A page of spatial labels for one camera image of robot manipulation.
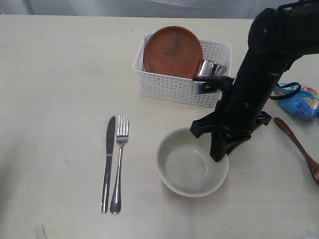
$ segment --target brown plate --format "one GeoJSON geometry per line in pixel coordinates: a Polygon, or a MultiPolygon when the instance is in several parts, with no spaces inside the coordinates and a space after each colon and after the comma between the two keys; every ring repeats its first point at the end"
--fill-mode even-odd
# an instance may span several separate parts
{"type": "Polygon", "coordinates": [[[144,48],[146,71],[192,79],[197,74],[203,50],[186,28],[167,26],[155,32],[144,48]]]}

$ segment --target black strap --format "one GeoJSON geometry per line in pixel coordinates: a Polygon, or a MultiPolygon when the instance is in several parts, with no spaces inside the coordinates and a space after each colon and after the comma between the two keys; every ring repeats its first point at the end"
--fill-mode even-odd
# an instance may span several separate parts
{"type": "Polygon", "coordinates": [[[295,90],[295,91],[292,91],[286,95],[283,95],[283,96],[270,96],[269,98],[274,100],[274,101],[281,101],[281,100],[284,100],[284,99],[288,99],[296,94],[299,93],[299,91],[301,90],[301,85],[298,83],[298,82],[292,82],[292,83],[289,83],[289,84],[286,84],[286,85],[283,85],[283,86],[280,86],[277,84],[277,86],[279,88],[287,88],[287,87],[290,87],[290,86],[298,86],[298,88],[295,90]]]}

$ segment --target white bowl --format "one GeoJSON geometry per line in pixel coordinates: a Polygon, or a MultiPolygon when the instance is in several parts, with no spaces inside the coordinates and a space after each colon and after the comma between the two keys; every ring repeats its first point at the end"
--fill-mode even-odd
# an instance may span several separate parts
{"type": "Polygon", "coordinates": [[[228,172],[228,157],[215,162],[209,155],[210,134],[195,138],[188,128],[169,134],[157,153],[157,170],[163,183],[186,197],[203,197],[216,191],[228,172]]]}

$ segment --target spoon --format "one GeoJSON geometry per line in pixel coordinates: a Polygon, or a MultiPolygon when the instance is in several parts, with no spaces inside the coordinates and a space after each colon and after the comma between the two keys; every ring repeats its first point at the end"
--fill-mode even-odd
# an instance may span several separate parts
{"type": "Polygon", "coordinates": [[[304,155],[310,173],[312,177],[314,178],[314,181],[319,185],[319,164],[313,160],[309,156],[309,154],[305,151],[304,147],[301,145],[301,143],[298,141],[292,130],[286,125],[286,123],[281,118],[274,118],[275,124],[282,129],[292,140],[293,142],[298,146],[300,152],[304,155]]]}

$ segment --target table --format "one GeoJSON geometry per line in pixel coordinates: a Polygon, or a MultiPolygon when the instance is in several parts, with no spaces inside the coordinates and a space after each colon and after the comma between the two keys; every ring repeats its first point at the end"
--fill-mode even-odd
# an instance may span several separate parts
{"type": "MultiPolygon", "coordinates": [[[[235,76],[251,20],[0,15],[0,22],[0,238],[34,239],[38,224],[48,239],[319,235],[319,187],[273,122],[229,155],[226,181],[207,197],[174,194],[156,171],[161,140],[212,109],[139,96],[131,65],[143,35],[181,25],[228,42],[235,76]],[[106,125],[121,114],[131,116],[122,212],[102,215],[106,125]]],[[[319,89],[318,61],[301,58],[281,82],[319,89]]],[[[319,160],[317,120],[298,120],[273,101],[264,110],[319,160]]],[[[115,147],[113,174],[117,155],[115,147]]]]}

